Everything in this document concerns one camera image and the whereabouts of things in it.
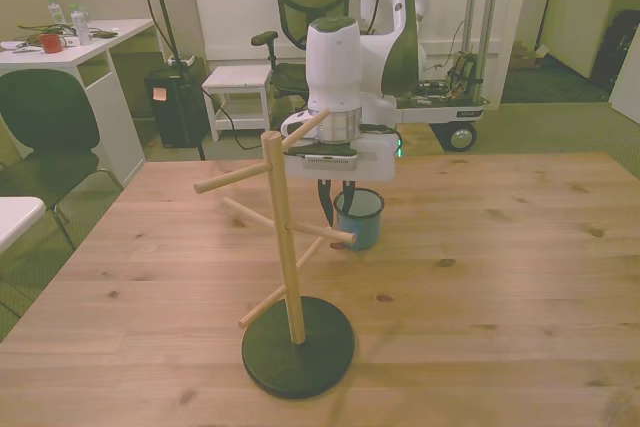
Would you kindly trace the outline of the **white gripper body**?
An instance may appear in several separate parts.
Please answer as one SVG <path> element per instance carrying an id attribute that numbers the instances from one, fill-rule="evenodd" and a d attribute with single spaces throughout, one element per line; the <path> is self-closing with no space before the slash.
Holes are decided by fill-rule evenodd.
<path id="1" fill-rule="evenodd" d="M 396 135 L 362 134 L 349 144 L 293 148 L 293 176 L 340 181 L 389 181 L 395 175 Z"/>

